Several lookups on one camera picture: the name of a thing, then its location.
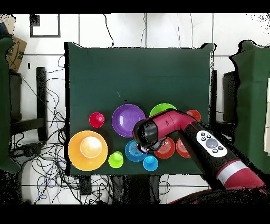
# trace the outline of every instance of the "purple bowl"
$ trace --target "purple bowl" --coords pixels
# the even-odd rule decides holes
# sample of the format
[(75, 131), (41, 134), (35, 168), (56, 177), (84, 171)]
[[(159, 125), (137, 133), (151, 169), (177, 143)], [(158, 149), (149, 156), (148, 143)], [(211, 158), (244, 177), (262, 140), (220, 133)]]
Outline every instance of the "purple bowl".
[(132, 138), (135, 124), (145, 118), (143, 111), (139, 107), (133, 104), (124, 104), (113, 112), (112, 127), (117, 134)]

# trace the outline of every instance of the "red bowl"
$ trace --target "red bowl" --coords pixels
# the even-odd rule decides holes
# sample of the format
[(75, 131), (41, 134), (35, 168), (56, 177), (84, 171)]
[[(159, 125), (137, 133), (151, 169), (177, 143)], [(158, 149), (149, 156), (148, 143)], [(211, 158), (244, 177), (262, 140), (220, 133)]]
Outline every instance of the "red bowl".
[(199, 111), (197, 111), (197, 110), (188, 110), (186, 112), (186, 114), (188, 114), (188, 115), (192, 116), (193, 118), (195, 118), (195, 120), (197, 122), (200, 122), (200, 120), (201, 120), (201, 115), (200, 115)]
[(182, 156), (184, 158), (191, 158), (191, 156), (189, 155), (188, 151), (186, 150), (181, 139), (178, 139), (178, 141), (176, 143), (176, 151), (178, 152), (178, 154), (180, 156)]
[(154, 154), (159, 158), (169, 158), (175, 152), (175, 143), (174, 141), (167, 137), (163, 142), (159, 150), (154, 151)]

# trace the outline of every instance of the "green tabletop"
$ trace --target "green tabletop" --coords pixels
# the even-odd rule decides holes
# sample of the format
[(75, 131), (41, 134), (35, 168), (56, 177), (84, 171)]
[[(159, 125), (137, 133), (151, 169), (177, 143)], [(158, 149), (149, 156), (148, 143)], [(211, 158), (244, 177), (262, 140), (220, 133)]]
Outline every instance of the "green tabletop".
[(251, 41), (242, 42), (240, 47), (239, 53), (232, 57), (240, 79), (235, 146), (257, 168), (270, 174), (270, 156), (264, 152), (270, 48), (256, 46)]
[[(213, 44), (201, 49), (88, 49), (73, 43), (68, 43), (68, 47), (70, 137), (92, 130), (102, 135), (108, 145), (108, 157), (100, 168), (86, 172), (71, 165), (70, 175), (201, 173), (191, 158), (183, 158), (176, 151), (169, 159), (158, 158), (155, 171), (146, 171), (142, 162), (127, 159), (124, 148), (132, 138), (118, 135), (112, 128), (111, 118), (122, 104), (135, 104), (148, 117), (155, 105), (167, 102), (181, 111), (198, 110), (207, 124)], [(105, 123), (93, 128), (88, 120), (97, 111), (105, 115)], [(177, 133), (171, 138), (176, 143)], [(121, 151), (124, 156), (124, 164), (119, 169), (108, 163), (109, 155), (115, 151)]]

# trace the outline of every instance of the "lime green cup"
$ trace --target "lime green cup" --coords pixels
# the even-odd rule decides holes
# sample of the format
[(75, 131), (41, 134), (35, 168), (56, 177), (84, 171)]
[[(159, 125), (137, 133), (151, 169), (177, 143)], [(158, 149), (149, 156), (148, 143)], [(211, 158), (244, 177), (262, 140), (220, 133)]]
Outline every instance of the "lime green cup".
[(108, 162), (112, 168), (120, 168), (124, 163), (123, 154), (119, 151), (114, 152), (110, 155)]
[(172, 109), (177, 110), (176, 107), (173, 106), (172, 104), (165, 104), (165, 103), (163, 103), (163, 104), (156, 105), (156, 106), (151, 110), (150, 116), (149, 116), (149, 117), (152, 117), (153, 115), (158, 114), (159, 112), (162, 112), (162, 111), (167, 110), (167, 109), (169, 109), (169, 108), (172, 108)]

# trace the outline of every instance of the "blue cup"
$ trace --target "blue cup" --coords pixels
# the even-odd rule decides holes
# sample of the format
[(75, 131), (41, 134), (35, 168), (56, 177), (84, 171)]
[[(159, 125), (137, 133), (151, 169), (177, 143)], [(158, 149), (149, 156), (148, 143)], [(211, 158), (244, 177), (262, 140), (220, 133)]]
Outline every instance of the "blue cup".
[(148, 155), (143, 160), (143, 167), (148, 171), (154, 171), (158, 167), (158, 160), (154, 156)]

